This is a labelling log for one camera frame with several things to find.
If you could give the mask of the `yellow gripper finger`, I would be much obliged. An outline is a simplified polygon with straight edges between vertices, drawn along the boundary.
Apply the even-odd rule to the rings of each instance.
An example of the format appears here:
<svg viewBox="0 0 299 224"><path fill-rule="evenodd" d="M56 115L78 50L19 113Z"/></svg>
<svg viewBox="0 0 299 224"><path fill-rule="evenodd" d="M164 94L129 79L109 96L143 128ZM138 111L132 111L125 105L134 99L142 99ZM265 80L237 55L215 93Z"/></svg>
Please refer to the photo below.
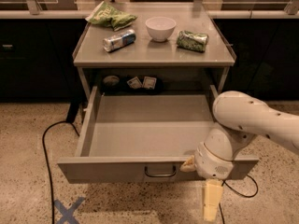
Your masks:
<svg viewBox="0 0 299 224"><path fill-rule="evenodd" d="M213 222L223 194L222 182L218 179L208 179L204 186L204 220Z"/></svg>
<svg viewBox="0 0 299 224"><path fill-rule="evenodd" d="M184 173L194 172L196 170L194 156L191 155L185 162L180 166L180 171Z"/></svg>

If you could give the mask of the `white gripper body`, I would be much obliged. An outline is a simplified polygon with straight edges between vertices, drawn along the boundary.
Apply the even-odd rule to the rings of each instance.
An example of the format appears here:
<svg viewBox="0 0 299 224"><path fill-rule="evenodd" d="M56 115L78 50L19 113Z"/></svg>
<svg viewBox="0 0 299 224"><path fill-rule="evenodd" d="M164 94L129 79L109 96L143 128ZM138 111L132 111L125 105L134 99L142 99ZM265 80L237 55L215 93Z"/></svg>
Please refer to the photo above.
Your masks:
<svg viewBox="0 0 299 224"><path fill-rule="evenodd" d="M233 163L214 156L201 142L194 152L197 174L205 179L225 180L233 170Z"/></svg>

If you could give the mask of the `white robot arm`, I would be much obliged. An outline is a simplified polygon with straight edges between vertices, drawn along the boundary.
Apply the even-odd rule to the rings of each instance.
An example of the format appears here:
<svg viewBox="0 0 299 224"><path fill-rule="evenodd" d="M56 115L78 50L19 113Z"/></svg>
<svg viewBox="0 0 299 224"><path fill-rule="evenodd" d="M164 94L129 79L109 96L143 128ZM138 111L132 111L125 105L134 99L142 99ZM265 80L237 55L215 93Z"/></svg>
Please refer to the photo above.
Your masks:
<svg viewBox="0 0 299 224"><path fill-rule="evenodd" d="M278 111L265 102L239 91L217 96L212 106L216 120L206 139L181 166L182 172L196 172L204 185L204 220L212 222L223 193L222 183L244 176L250 158L240 151L260 135L299 154L299 117Z"/></svg>

